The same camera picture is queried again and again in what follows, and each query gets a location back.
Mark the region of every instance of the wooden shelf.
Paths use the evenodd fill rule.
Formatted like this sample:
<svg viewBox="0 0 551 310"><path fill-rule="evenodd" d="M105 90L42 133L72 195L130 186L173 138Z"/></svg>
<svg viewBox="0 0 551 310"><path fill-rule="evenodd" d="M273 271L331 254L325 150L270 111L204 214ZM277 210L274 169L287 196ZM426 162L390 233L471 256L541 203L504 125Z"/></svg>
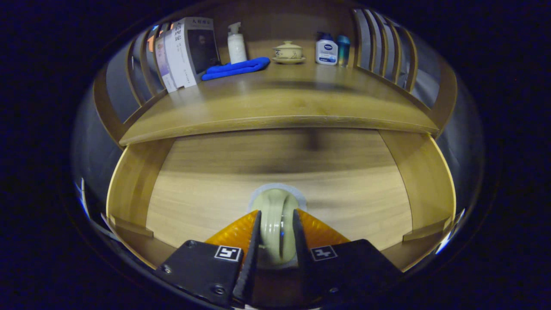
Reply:
<svg viewBox="0 0 551 310"><path fill-rule="evenodd" d="M201 82L168 94L122 136L121 145L235 130L296 127L438 127L390 85L354 68L271 63L266 70Z"/></svg>

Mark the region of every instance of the lotion bottle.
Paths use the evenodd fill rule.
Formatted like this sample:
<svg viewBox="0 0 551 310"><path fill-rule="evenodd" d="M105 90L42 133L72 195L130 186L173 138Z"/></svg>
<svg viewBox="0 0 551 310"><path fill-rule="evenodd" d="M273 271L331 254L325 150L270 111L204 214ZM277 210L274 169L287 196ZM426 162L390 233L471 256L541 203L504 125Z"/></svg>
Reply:
<svg viewBox="0 0 551 310"><path fill-rule="evenodd" d="M247 61L247 54L245 52L245 42L243 41L243 35L237 33L241 22L231 24L228 26L230 30L228 32L228 50L230 52L230 62L234 63Z"/></svg>
<svg viewBox="0 0 551 310"><path fill-rule="evenodd" d="M334 66L337 64L337 44L329 33L322 33L321 40L316 42L316 62L322 65Z"/></svg>

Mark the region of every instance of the wooden cabinet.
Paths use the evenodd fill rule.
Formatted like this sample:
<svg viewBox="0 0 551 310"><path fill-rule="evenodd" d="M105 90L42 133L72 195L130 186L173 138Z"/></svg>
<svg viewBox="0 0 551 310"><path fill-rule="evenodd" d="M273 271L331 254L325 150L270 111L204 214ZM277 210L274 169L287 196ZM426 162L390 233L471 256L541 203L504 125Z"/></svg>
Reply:
<svg viewBox="0 0 551 310"><path fill-rule="evenodd" d="M249 57L271 57L272 46L296 36L307 60L271 63L263 71L171 94L164 90L125 122L112 117L105 70L98 74L98 113L124 149L109 188L107 222L150 267L184 241L206 240L243 216L252 192L266 183L296 187L307 199L308 213L348 239L369 240L403 271L450 227L453 180L434 139L455 104L453 70L435 60L441 85L429 109L408 92L414 72L403 89L396 84L397 70L389 80L380 75L384 70L358 66L366 49L354 6L330 2L333 10L296 3L270 11L250 1L217 1L220 6L179 12L173 20L195 14L214 18L223 61L228 60L225 24L236 21L243 22ZM378 19L371 27L382 23ZM283 31L280 24L297 31ZM317 65L309 56L314 30L335 32L334 27L351 38L346 68ZM398 30L392 27L390 34L398 36ZM400 55L399 38L385 37L387 45L390 41L398 49L393 55ZM148 52L146 44L141 48ZM413 55L415 46L409 48ZM375 57L375 50L369 52ZM388 57L388 51L379 57ZM383 63L399 67L400 61Z"/></svg>

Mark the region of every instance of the blue towel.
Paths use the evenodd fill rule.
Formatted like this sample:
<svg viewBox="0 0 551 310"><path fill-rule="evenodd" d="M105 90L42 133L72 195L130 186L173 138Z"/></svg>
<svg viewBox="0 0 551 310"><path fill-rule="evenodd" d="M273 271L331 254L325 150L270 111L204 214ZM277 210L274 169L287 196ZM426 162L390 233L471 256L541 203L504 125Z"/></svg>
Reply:
<svg viewBox="0 0 551 310"><path fill-rule="evenodd" d="M234 76L236 74L249 73L264 69L270 63L270 58L259 57L235 64L228 63L225 66L215 66L207 69L207 73L201 78L203 81L210 79Z"/></svg>

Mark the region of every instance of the wooden shelf board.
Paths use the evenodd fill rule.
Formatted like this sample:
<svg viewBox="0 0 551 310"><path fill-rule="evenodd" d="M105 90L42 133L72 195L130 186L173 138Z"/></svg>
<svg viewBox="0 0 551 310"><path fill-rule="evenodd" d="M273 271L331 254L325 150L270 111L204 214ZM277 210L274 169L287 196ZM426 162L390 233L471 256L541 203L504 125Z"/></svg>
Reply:
<svg viewBox="0 0 551 310"><path fill-rule="evenodd" d="M292 127L438 128L390 85L354 68L271 63L259 72L201 82L168 94L124 134L121 145L168 137Z"/></svg>
<svg viewBox="0 0 551 310"><path fill-rule="evenodd" d="M176 139L157 177L146 227L179 247L247 214L261 185L284 183L307 211L382 250L412 230L402 177L376 130L281 129Z"/></svg>

